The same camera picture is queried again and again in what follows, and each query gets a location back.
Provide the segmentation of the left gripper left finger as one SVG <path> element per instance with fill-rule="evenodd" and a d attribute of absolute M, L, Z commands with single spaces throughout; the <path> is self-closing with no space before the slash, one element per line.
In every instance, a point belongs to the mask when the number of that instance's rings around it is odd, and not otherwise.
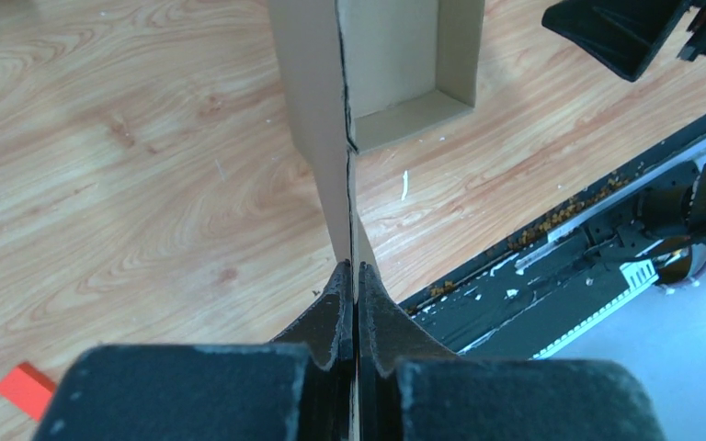
<path fill-rule="evenodd" d="M 37 440 L 347 440 L 352 270 L 259 345 L 111 344 L 67 369 Z"/>

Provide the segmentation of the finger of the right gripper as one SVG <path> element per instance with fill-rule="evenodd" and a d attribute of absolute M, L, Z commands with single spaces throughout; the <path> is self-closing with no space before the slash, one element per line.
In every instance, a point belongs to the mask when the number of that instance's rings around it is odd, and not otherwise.
<path fill-rule="evenodd" d="M 690 7 L 681 0 L 561 1 L 545 10 L 541 24 L 635 82 Z"/>

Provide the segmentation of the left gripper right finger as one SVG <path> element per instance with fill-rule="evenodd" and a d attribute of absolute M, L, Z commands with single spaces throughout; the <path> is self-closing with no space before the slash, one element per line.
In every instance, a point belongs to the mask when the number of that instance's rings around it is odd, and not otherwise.
<path fill-rule="evenodd" d="M 609 361 L 457 356 L 359 267 L 364 440 L 662 440 L 641 383 Z"/>

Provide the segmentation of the cardboard box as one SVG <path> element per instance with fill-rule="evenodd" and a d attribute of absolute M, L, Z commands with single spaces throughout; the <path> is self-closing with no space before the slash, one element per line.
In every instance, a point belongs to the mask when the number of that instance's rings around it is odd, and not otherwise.
<path fill-rule="evenodd" d="M 335 254 L 375 266 L 356 160 L 473 111 L 481 1 L 271 1 L 290 135 L 309 164 Z"/>

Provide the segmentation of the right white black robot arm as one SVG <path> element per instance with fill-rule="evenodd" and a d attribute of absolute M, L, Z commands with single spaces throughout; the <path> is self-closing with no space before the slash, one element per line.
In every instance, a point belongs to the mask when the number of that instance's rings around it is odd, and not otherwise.
<path fill-rule="evenodd" d="M 676 28 L 684 62 L 706 57 L 706 1 L 562 1 L 542 25 L 635 82 Z M 646 288 L 658 269 L 706 247 L 706 114 L 562 205 L 568 221 L 501 257 L 535 291 L 601 282 Z"/>

